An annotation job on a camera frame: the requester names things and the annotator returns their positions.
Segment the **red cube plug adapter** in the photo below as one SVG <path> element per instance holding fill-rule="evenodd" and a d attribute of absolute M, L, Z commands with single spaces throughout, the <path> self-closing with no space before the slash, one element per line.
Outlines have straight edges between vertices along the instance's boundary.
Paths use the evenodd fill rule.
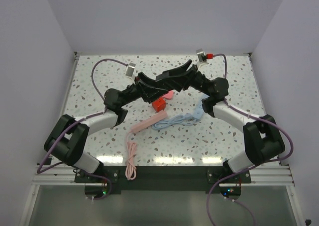
<path fill-rule="evenodd" d="M 152 102 L 152 108 L 155 110 L 156 113 L 165 110 L 166 108 L 166 101 L 164 98 L 159 98 L 156 101 Z"/>

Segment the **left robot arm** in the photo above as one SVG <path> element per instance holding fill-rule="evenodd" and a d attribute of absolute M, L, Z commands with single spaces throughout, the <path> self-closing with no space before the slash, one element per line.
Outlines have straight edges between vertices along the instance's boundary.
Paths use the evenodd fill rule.
<path fill-rule="evenodd" d="M 170 74 L 164 72 L 155 79 L 139 73 L 133 83 L 120 91 L 110 88 L 104 94 L 104 111 L 75 119 L 62 115 L 48 136 L 44 149 L 68 166 L 85 172 L 92 182 L 98 182 L 105 175 L 103 163 L 84 151 L 87 137 L 105 128 L 120 125 L 127 110 L 123 106 L 138 99 L 152 103 L 172 90 Z"/>

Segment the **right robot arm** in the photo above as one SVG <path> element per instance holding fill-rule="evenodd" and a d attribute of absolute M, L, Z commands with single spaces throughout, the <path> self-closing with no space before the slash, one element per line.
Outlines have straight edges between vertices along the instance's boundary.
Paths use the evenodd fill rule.
<path fill-rule="evenodd" d="M 271 162 L 285 150 L 280 130 L 270 115 L 250 115 L 226 101 L 229 83 L 226 78 L 208 79 L 189 60 L 185 65 L 156 76 L 156 83 L 165 90 L 182 91 L 189 87 L 206 94 L 202 100 L 205 113 L 220 119 L 243 133 L 245 149 L 223 162 L 222 177 L 232 183 L 245 169 Z"/>

